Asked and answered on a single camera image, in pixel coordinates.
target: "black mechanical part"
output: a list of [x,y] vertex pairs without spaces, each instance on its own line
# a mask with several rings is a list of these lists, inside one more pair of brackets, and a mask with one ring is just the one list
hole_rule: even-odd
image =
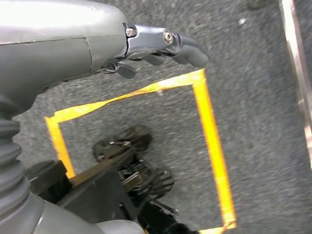
[[120,183],[118,171],[114,167],[74,187],[57,205],[91,223],[135,220],[140,212]]
[[120,134],[113,137],[110,140],[100,140],[93,146],[93,154],[96,160],[100,162],[106,155],[111,155],[110,145],[134,146],[137,151],[144,151],[147,149],[152,141],[152,135],[149,128],[143,125],[135,125],[126,129]]
[[[151,139],[148,128],[134,126],[103,146],[101,162],[70,180],[61,161],[36,164],[27,175],[36,194],[88,222],[137,220],[150,234],[197,234],[177,222],[178,210],[157,200],[174,180],[168,169],[155,170],[141,157]],[[60,179],[70,186],[57,186]]]
[[138,222],[149,234],[194,234],[184,224],[178,223],[173,216],[162,208],[147,203],[137,218]]
[[66,173],[60,160],[40,162],[26,170],[33,193],[51,203],[60,201],[72,188]]
[[153,180],[150,191],[151,197],[158,199],[170,192],[175,184],[175,180],[169,169],[157,169],[157,176]]

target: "screw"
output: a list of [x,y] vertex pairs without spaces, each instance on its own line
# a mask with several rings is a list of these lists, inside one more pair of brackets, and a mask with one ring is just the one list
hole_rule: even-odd
[[162,37],[165,40],[165,42],[168,44],[168,45],[171,45],[173,42],[173,35],[169,30],[164,30],[162,32]]
[[126,35],[128,38],[131,38],[135,36],[137,33],[135,32],[135,30],[134,28],[127,28],[126,29]]

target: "robotic arm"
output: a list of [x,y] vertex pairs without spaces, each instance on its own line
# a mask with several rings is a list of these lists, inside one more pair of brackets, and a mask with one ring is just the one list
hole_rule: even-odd
[[208,61],[194,40],[131,24],[116,7],[85,0],[0,0],[0,32],[0,233],[6,234],[141,233],[127,221],[87,223],[30,193],[16,160],[21,148],[12,137],[20,123],[12,117],[62,82],[96,73],[133,78],[128,59],[160,65],[170,57],[196,67]]

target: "yellow tape square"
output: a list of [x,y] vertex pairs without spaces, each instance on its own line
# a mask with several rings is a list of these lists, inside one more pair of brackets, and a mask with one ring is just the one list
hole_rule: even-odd
[[75,176],[75,172],[60,128],[60,123],[82,117],[113,101],[188,85],[193,87],[195,99],[196,100],[200,120],[207,143],[207,149],[209,152],[213,175],[218,190],[221,216],[224,222],[223,227],[202,230],[199,232],[201,234],[222,234],[227,229],[236,228],[236,219],[227,167],[213,114],[212,105],[207,88],[205,70],[203,69],[162,80],[132,93],[115,97],[107,101],[73,106],[60,110],[54,112],[52,117],[45,117],[45,119],[57,157],[63,161],[67,169],[67,176],[71,178]]

